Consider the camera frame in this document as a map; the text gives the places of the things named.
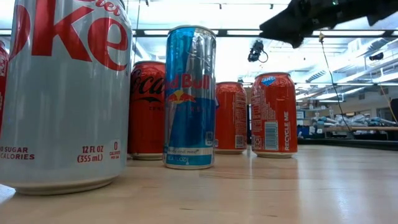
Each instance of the barcode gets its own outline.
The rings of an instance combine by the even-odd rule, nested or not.
[[[244,147],[244,138],[243,136],[235,136],[235,148]]]
[[[206,132],[206,146],[213,146],[214,134],[212,131]]]
[[[278,150],[278,122],[266,122],[265,150]]]

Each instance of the can rim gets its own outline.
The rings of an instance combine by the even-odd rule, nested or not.
[[[243,86],[243,83],[240,83],[240,82],[234,82],[234,81],[230,81],[230,82],[219,82],[219,83],[216,83],[216,85],[218,85],[218,84],[226,84],[226,83],[233,83],[233,84],[239,84],[239,85],[242,85]]]
[[[120,1],[120,3],[122,4],[123,9],[126,10],[126,5],[124,4],[124,1],[123,1],[123,0],[119,0],[119,1]]]
[[[258,77],[260,77],[262,75],[272,75],[272,74],[279,74],[279,75],[283,75],[284,74],[284,75],[288,75],[290,77],[290,74],[287,73],[287,72],[267,72],[267,73],[263,73],[263,74],[257,75],[256,77],[254,77],[254,79],[256,79],[256,78],[258,78]]]
[[[136,66],[136,65],[138,65],[138,64],[140,64],[140,63],[149,63],[149,62],[152,62],[152,63],[161,63],[161,64],[163,64],[163,65],[166,64],[166,63],[164,63],[164,62],[158,62],[158,61],[155,61],[155,60],[143,60],[143,61],[139,61],[139,62],[134,63],[134,66]]]
[[[216,36],[216,34],[211,29],[206,28],[204,26],[199,26],[199,25],[181,25],[181,26],[177,26],[177,27],[174,27],[173,29],[170,29],[169,33],[167,35],[169,35],[173,31],[175,31],[177,29],[181,29],[181,28],[200,28],[200,29],[203,29],[203,30],[207,30],[208,32],[210,32],[211,34]]]

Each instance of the red bull logo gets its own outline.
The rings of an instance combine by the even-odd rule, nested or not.
[[[182,90],[177,90],[174,93],[172,93],[168,98],[167,98],[168,102],[173,102],[176,104],[180,104],[180,103],[184,103],[187,101],[191,101],[196,103],[195,97],[184,93]]]
[[[208,90],[210,88],[210,76],[204,75],[202,79],[192,80],[191,74],[182,74],[176,75],[174,80],[166,83],[166,89],[176,89],[178,87]]]

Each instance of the soda can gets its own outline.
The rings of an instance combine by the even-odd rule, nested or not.
[[[164,145],[165,63],[142,61],[131,73],[129,145],[134,159],[161,160]]]
[[[288,73],[266,73],[252,86],[252,150],[261,157],[289,158],[297,152],[294,82]]]
[[[221,82],[216,86],[216,153],[240,154],[247,143],[247,98],[242,83]]]
[[[15,1],[1,184],[65,194],[122,172],[131,37],[121,0]]]
[[[4,97],[6,95],[7,69],[9,55],[6,45],[0,40],[0,135],[2,126],[2,114],[4,111]]]
[[[214,163],[216,36],[180,26],[167,37],[164,163],[205,169]]]

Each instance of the blue and silver can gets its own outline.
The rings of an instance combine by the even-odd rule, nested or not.
[[[164,164],[206,169],[214,163],[216,36],[180,26],[167,37]]]

